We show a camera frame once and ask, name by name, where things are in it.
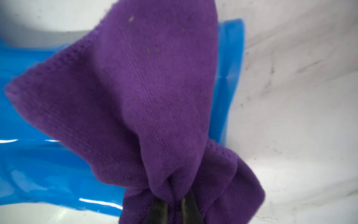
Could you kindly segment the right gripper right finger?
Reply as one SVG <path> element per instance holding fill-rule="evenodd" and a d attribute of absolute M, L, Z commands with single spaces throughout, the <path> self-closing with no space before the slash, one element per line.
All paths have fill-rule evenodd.
<path fill-rule="evenodd" d="M 182 198 L 180 205 L 182 224 L 204 224 L 192 190 Z"/>

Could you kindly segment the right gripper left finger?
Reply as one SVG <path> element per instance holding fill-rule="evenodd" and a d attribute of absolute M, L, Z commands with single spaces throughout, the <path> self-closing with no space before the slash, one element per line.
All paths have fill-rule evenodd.
<path fill-rule="evenodd" d="M 168 204 L 155 198 L 152 208 L 145 218 L 145 224 L 167 224 L 168 223 Z"/>

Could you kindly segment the purple cloth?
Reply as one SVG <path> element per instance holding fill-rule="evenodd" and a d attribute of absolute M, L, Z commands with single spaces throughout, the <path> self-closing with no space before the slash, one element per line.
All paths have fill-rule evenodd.
<path fill-rule="evenodd" d="M 209 138 L 217 57 L 214 1 L 119 1 L 5 95 L 99 181 L 125 188 L 121 224 L 145 224 L 156 197 L 168 224 L 182 224 L 189 190 L 204 224 L 247 224 L 265 193 L 235 152 Z"/>

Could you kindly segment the blue rubber boot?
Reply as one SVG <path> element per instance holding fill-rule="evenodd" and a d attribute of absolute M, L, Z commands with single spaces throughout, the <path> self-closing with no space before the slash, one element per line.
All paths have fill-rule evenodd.
<path fill-rule="evenodd" d="M 242 19 L 220 22 L 209 136 L 221 145 L 226 144 L 244 45 Z M 1 205 L 49 203 L 119 217 L 124 193 L 99 182 L 84 160 L 29 125 L 1 93 Z"/>

